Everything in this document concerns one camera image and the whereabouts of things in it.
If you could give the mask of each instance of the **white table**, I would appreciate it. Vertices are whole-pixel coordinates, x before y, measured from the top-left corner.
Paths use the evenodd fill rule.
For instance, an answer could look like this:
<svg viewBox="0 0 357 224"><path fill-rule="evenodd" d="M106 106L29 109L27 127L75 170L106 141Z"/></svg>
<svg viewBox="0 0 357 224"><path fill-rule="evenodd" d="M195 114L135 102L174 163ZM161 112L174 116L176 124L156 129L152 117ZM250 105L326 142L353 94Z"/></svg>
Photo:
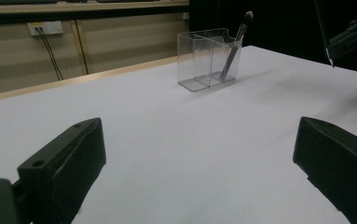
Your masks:
<svg viewBox="0 0 357 224"><path fill-rule="evenodd" d="M0 100L0 177L100 117L107 164L74 223L349 223L292 162L302 116L357 134L357 72L256 47L190 92L176 63Z"/></svg>

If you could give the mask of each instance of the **clear acrylic pen holder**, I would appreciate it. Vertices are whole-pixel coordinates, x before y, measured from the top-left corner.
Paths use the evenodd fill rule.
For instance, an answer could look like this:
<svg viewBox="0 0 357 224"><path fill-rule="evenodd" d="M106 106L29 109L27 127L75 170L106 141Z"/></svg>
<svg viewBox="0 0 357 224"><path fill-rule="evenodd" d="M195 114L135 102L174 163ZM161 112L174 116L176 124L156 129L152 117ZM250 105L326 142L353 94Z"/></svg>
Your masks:
<svg viewBox="0 0 357 224"><path fill-rule="evenodd" d="M241 42L235 43L228 29L179 34L178 84L199 91L235 80L240 52Z"/></svg>

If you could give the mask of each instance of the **black cable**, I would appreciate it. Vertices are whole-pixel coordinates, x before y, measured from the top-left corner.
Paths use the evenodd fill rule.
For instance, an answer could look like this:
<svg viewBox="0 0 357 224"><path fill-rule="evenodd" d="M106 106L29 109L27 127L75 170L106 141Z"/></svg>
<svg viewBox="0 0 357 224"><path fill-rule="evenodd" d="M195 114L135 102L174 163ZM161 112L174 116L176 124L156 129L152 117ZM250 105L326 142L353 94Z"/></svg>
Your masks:
<svg viewBox="0 0 357 224"><path fill-rule="evenodd" d="M53 67L55 69L55 72L56 72L56 76L58 78L58 80L64 80L64 78L62 77L62 73L60 72L60 69L59 69L59 66L57 65L56 63L56 59L54 57L54 54L53 54L53 51L52 51L52 48L50 47L50 44L47 40L47 37L44 33L44 31L42 30L42 28L38 28L36 27L35 30L39 33L39 35L41 36L42 38L42 41L44 42L45 44L45 47L47 48L48 50L48 54L49 54L49 57L50 57L50 60L52 61L52 64L53 64Z"/></svg>

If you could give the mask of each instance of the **electrical outlet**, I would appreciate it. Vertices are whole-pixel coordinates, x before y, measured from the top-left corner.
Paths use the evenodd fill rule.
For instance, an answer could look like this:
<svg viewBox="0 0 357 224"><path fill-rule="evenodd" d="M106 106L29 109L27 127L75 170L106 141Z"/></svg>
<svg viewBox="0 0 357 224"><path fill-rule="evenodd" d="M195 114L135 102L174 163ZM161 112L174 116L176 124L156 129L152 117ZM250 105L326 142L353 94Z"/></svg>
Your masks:
<svg viewBox="0 0 357 224"><path fill-rule="evenodd" d="M41 22L29 22L27 23L31 35L39 35L36 28L42 28L45 35L57 35L62 34L62 22L61 21L41 21Z"/></svg>

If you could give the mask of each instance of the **beige wall panel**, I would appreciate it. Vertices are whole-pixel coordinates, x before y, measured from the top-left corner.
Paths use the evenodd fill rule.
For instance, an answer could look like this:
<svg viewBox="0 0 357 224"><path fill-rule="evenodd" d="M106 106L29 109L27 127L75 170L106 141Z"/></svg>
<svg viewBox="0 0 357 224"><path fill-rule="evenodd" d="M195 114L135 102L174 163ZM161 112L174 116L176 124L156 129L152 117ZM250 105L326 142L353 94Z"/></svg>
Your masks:
<svg viewBox="0 0 357 224"><path fill-rule="evenodd" d="M91 73L176 56L182 13L82 21Z"/></svg>
<svg viewBox="0 0 357 224"><path fill-rule="evenodd" d="M62 35L48 35L64 78L82 75L69 21ZM27 24L0 25L0 92L57 81L53 64L40 37Z"/></svg>

